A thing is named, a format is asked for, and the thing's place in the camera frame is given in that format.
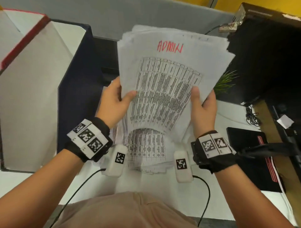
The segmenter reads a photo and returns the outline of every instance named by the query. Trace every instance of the red stripe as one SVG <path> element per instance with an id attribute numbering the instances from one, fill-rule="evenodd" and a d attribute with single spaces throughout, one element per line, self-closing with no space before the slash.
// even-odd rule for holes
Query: red stripe
<path id="1" fill-rule="evenodd" d="M 19 12 L 32 13 L 32 14 L 40 14 L 40 13 L 31 12 L 31 11 L 27 11 L 27 10 L 16 10 L 16 9 L 8 9 L 8 8 L 3 8 L 3 10 L 19 11 Z"/>
<path id="2" fill-rule="evenodd" d="M 11 50 L 11 52 L 1 62 L 1 70 L 6 69 L 18 54 L 33 40 L 33 38 L 50 22 L 50 18 L 44 16 Z"/>
<path id="3" fill-rule="evenodd" d="M 262 137 L 261 136 L 257 136 L 257 138 L 258 138 L 259 144 L 263 145 L 264 143 L 263 143 Z M 268 170 L 270 171 L 270 175 L 271 175 L 271 178 L 272 178 L 273 182 L 278 182 L 277 176 L 276 176 L 275 170 L 274 170 L 274 168 L 273 168 L 273 166 L 271 164 L 270 158 L 265 158 L 265 161 L 266 161 L 266 164 L 268 166 Z"/>

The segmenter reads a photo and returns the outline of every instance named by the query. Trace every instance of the desk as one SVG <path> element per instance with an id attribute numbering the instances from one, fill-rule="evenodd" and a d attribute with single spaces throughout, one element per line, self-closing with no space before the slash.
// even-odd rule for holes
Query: desk
<path id="1" fill-rule="evenodd" d="M 215 129 L 226 139 L 228 139 L 227 127 L 258 130 L 246 122 L 245 108 L 243 106 L 218 101 L 218 113 L 220 114 L 216 117 Z M 98 167 L 87 162 L 79 175 L 74 178 L 60 204 L 65 204 L 77 188 L 98 169 Z M 199 169 L 196 165 L 192 166 L 192 172 L 194 175 L 202 177 L 210 186 L 211 199 L 204 217 L 234 220 L 215 175 L 212 175 L 208 170 Z M 0 197 L 30 175 L 25 173 L 0 172 Z M 120 178 L 107 177 L 101 175 L 101 173 L 97 173 L 81 188 L 71 200 L 71 203 L 94 196 L 109 195 L 124 191 L 149 192 L 164 201 L 167 205 L 174 207 L 187 216 L 193 217 L 200 217 L 202 215 L 208 199 L 208 189 L 202 181 L 195 179 L 192 183 L 179 184 L 175 178 L 173 168 L 168 169 L 165 174 L 154 175 L 142 174 L 141 172 L 125 168 Z M 297 225 L 294 216 L 288 210 L 281 196 L 282 193 L 262 192 L 294 226 Z"/>

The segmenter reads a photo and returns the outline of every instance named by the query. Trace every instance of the paper stack on desk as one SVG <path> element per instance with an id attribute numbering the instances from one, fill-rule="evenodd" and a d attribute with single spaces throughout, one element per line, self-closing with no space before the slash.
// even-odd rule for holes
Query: paper stack on desk
<path id="1" fill-rule="evenodd" d="M 191 88 L 204 101 L 234 54 L 225 38 L 136 25 L 117 43 L 123 97 L 136 90 L 115 143 L 128 146 L 128 166 L 146 173 L 173 166 L 190 123 Z"/>

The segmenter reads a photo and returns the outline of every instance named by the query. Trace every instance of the beige shirt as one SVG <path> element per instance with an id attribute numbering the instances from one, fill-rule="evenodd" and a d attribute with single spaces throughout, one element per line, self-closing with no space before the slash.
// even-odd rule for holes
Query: beige shirt
<path id="1" fill-rule="evenodd" d="M 196 223 L 148 193 L 125 192 L 70 204 L 53 227 L 195 228 Z"/>

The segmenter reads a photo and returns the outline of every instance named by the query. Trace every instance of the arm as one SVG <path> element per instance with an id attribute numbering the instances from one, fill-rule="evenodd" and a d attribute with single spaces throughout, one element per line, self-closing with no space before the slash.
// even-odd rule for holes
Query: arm
<path id="1" fill-rule="evenodd" d="M 196 138 L 214 130 L 217 112 L 216 98 L 212 91 L 203 104 L 198 87 L 191 90 L 191 121 Z M 250 181 L 238 165 L 215 173 L 229 208 L 238 227 L 281 227 L 293 225 Z"/>
<path id="2" fill-rule="evenodd" d="M 136 92 L 131 91 L 119 100 L 119 77 L 103 92 L 97 117 L 112 128 L 125 115 Z M 47 165 L 0 198 L 1 228 L 42 228 L 83 162 L 64 149 Z"/>

